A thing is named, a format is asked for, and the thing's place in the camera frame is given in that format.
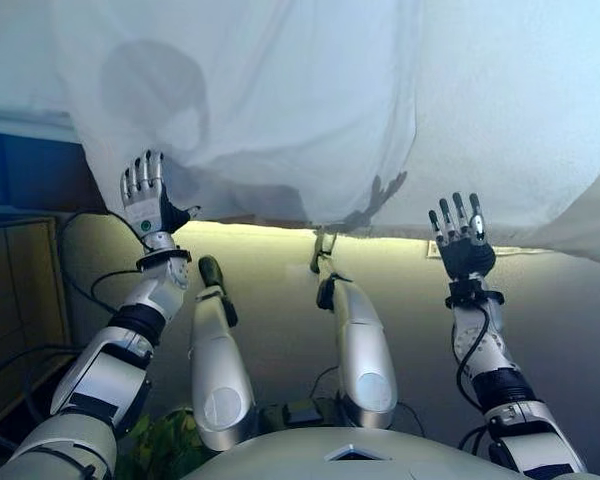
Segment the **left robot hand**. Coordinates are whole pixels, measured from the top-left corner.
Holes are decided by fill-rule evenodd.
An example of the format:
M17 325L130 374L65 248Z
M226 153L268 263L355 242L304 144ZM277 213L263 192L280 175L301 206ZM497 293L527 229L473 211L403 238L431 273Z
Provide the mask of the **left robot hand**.
M164 181L163 160L162 152L146 150L120 177L124 217L142 239L157 232L173 234L201 209L198 205L179 208L172 203Z

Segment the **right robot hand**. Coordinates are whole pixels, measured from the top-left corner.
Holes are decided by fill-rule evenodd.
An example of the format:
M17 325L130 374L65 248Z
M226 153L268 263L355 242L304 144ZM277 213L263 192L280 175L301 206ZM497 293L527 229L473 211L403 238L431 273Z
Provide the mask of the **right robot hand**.
M428 217L433 239L451 280L477 275L485 277L496 263L496 254L489 244L486 221L478 196L469 195L466 208L460 192L451 196L455 211L446 198L439 200L439 210L430 210Z

